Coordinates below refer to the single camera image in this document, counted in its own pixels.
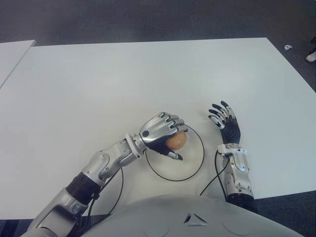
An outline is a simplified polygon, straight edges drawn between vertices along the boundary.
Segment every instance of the floor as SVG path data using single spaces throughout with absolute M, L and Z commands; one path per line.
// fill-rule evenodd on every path
M 1 0 L 0 42 L 39 45 L 267 37 L 316 91 L 315 0 Z M 292 49 L 284 50 L 286 44 Z M 258 199 L 259 214 L 316 236 L 316 192 Z M 31 220 L 0 221 L 18 237 Z

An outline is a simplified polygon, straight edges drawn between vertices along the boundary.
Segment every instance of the black wire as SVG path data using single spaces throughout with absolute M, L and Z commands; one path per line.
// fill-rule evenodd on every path
M 216 175 L 218 177 L 218 181 L 219 181 L 219 184 L 221 185 L 221 188 L 222 188 L 222 191 L 223 191 L 223 194 L 224 194 L 224 198 L 225 198 L 225 201 L 227 201 L 227 196 L 226 196 L 226 193 L 225 193 L 225 189 L 224 189 L 224 186 L 222 184 L 222 180 L 221 180 L 221 177 L 219 177 L 219 173 L 218 173 L 218 170 L 217 170 L 217 163 L 216 163 L 216 158 L 217 158 L 217 154 L 218 154 L 218 150 L 216 151 L 215 153 L 215 171 L 216 171 Z
M 208 188 L 208 186 L 217 178 L 219 177 L 219 175 L 226 169 L 228 163 L 229 163 L 229 158 L 228 158 L 228 161 L 225 165 L 225 167 L 221 170 L 221 172 L 219 172 L 218 174 L 216 174 L 216 176 L 206 185 L 206 187 L 203 189 L 203 191 L 199 194 L 200 196 L 204 193 L 204 191 Z
M 123 174 L 123 168 L 120 169 L 121 170 L 121 173 L 122 173 L 122 185 L 121 185 L 121 189 L 120 189 L 120 193 L 119 193 L 119 196 L 118 196 L 118 199 L 116 201 L 116 203 L 114 204 L 114 206 L 112 207 L 112 209 L 109 211 L 108 214 L 106 214 L 107 216 L 110 215 L 110 213 L 114 210 L 114 208 L 117 206 L 118 202 L 119 202 L 119 199 L 122 195 L 122 191 L 123 191 L 123 185 L 124 185 L 124 174 Z M 99 193 L 100 194 L 102 192 L 102 190 L 104 190 L 104 188 L 111 182 L 111 180 L 116 176 L 116 174 L 118 173 L 119 170 L 117 170 L 117 172 L 105 183 L 105 185 L 100 189 Z M 88 225 L 88 222 L 89 222 L 89 219 L 90 219 L 90 216 L 91 216 L 91 211 L 92 211 L 92 207 L 94 205 L 94 202 L 96 201 L 96 199 L 93 199 L 91 204 L 90 204 L 90 207 L 89 207 L 89 211 L 88 211 L 88 215 L 87 215 L 87 219 L 86 221 L 84 222 L 84 225 L 82 228 L 80 228 L 80 230 L 78 230 L 77 232 L 77 235 L 80 234 L 84 234 L 86 231 L 90 230 L 95 224 L 91 225 L 90 227 L 87 228 L 87 225 Z
M 195 132 L 195 130 L 194 130 L 193 128 L 191 128 L 190 126 L 188 126 L 188 125 L 186 125 L 186 124 L 185 124 L 185 126 L 189 127 L 193 132 Z M 203 165 L 203 162 L 204 162 L 204 155 L 205 155 L 205 154 L 204 154 L 204 153 L 205 153 L 205 152 L 204 152 L 204 145 L 203 145 L 202 139 L 199 137 L 199 135 L 198 135 L 197 132 L 195 132 L 195 133 L 196 133 L 196 135 L 198 136 L 198 138 L 200 139 L 200 141 L 201 141 L 201 143 L 202 143 L 202 147 L 203 147 L 203 159 L 202 159 L 201 165 L 199 166 L 199 168 L 197 169 L 197 171 L 196 171 L 193 175 L 191 175 L 191 176 L 188 177 L 188 178 L 179 179 L 179 180 L 174 180 L 174 179 L 165 178 L 165 177 L 163 177 L 162 175 L 158 174 L 158 173 L 154 170 L 154 168 L 150 165 L 149 160 L 148 160 L 148 157 L 147 157 L 147 152 L 145 152 L 146 160 L 147 160 L 147 163 L 148 163 L 150 169 L 152 169 L 152 171 L 153 171 L 156 175 L 158 175 L 160 178 L 165 179 L 165 180 L 167 180 L 167 181 L 180 182 L 180 181 L 185 181 L 185 180 L 187 180 L 187 179 L 192 178 L 192 177 L 193 177 L 196 173 L 198 173 L 198 171 L 201 169 L 201 167 L 202 167 L 202 165 Z
M 117 199 L 116 203 L 114 204 L 114 206 L 113 206 L 112 209 L 108 212 L 107 215 L 110 215 L 110 213 L 114 210 L 114 208 L 117 206 L 117 204 L 118 204 L 118 202 L 119 202 L 120 196 L 122 195 L 123 185 L 124 185 L 124 175 L 123 175 L 123 169 L 121 168 L 120 170 L 121 170 L 121 172 L 122 172 L 122 185 L 121 185 L 121 188 L 120 188 L 119 196 L 118 196 L 118 199 Z

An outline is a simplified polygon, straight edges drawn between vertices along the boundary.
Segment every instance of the robotic hand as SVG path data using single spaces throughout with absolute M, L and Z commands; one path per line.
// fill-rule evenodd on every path
M 93 199 L 98 199 L 106 181 L 120 168 L 141 158 L 146 147 L 182 159 L 166 145 L 166 140 L 180 131 L 187 131 L 184 121 L 176 115 L 161 112 L 146 122 L 138 134 L 98 151 L 80 174 L 33 220 L 23 237 L 66 237 Z
M 224 176 L 227 201 L 257 213 L 251 183 L 248 177 L 250 167 L 247 163 L 247 151 L 242 149 L 240 129 L 232 108 L 221 101 L 221 107 L 212 104 L 217 110 L 209 110 L 208 117 L 220 128 L 223 143 L 218 146 L 218 153 L 224 157 L 223 166 L 227 164 Z
M 145 123 L 139 134 L 149 149 L 173 159 L 183 160 L 179 154 L 175 154 L 165 145 L 170 136 L 181 131 L 188 131 L 183 119 L 179 119 L 176 115 L 161 112 Z

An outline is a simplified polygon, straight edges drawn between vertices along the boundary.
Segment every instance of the robot forearm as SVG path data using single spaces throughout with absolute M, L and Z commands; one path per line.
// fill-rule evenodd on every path
M 52 232 L 52 236 L 66 237 L 77 219 L 86 211 L 90 201 L 98 198 L 106 180 L 121 167 L 140 158 L 145 149 L 146 146 L 138 135 L 132 137 L 127 134 L 124 140 L 97 152 L 80 174 L 33 220 L 28 230 L 45 228 Z M 23 237 L 42 232 L 29 231 Z
M 141 158 L 146 147 L 178 159 L 165 142 L 175 133 L 186 130 L 184 121 L 178 116 L 161 112 L 147 121 L 139 134 L 126 134 L 125 139 L 97 152 L 79 175 L 33 220 L 22 237 L 66 237 L 90 201 L 98 199 L 107 179 L 121 167 Z
M 247 151 L 239 144 L 229 143 L 218 146 L 218 153 L 224 156 L 223 165 L 229 162 L 224 175 L 227 202 L 257 213 L 248 177 Z

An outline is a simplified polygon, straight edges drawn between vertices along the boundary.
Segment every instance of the table surface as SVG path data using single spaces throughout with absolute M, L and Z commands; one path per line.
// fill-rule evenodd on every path
M 34 218 L 96 151 L 160 111 L 199 134 L 201 170 L 170 182 L 139 159 L 118 204 L 198 195 L 215 176 L 222 141 L 207 110 L 221 100 L 239 121 L 255 198 L 316 189 L 316 94 L 266 38 L 32 47 L 0 93 L 0 218 Z M 92 214 L 112 208 L 120 185 L 118 175 Z M 218 182 L 205 194 L 223 199 Z
M 0 43 L 0 88 L 35 40 Z

